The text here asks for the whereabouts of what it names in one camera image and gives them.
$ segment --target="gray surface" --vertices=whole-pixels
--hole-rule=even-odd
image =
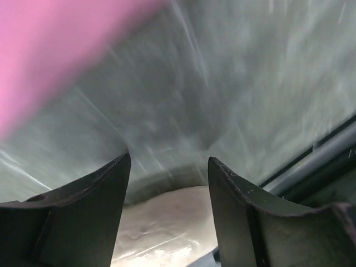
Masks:
[[[2,144],[0,201],[61,186],[126,144],[127,202],[182,166],[204,183],[208,156],[259,184],[354,112],[355,15],[354,0],[173,2]]]

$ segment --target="pink cloth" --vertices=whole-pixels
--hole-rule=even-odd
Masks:
[[[0,140],[169,0],[0,0]]]

